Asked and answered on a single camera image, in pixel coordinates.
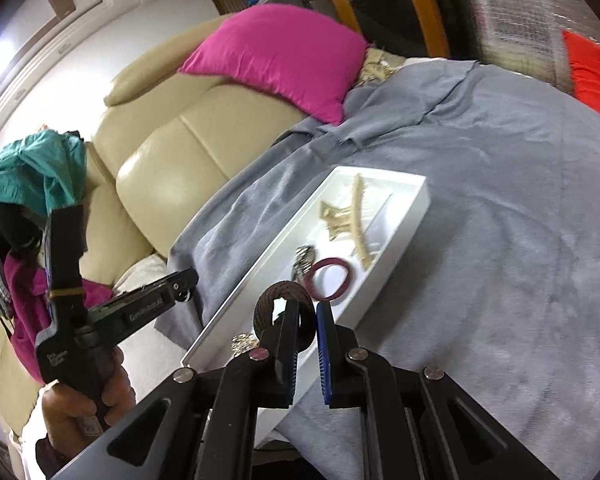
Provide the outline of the person left hand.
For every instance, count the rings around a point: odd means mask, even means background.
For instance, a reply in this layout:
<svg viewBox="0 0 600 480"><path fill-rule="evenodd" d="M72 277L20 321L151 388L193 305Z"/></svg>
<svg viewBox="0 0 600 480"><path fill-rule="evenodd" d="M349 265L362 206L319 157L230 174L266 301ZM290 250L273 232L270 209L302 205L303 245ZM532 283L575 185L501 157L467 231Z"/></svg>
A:
<svg viewBox="0 0 600 480"><path fill-rule="evenodd" d="M102 403L108 408L105 422L109 426L114 426L136 405L135 391L122 366L122 350L114 348L112 358L116 367L102 394ZM95 416L96 411L97 406L91 399L67 385L55 384L45 391L42 413L52 448L68 458L77 456L88 445L79 421Z"/></svg>

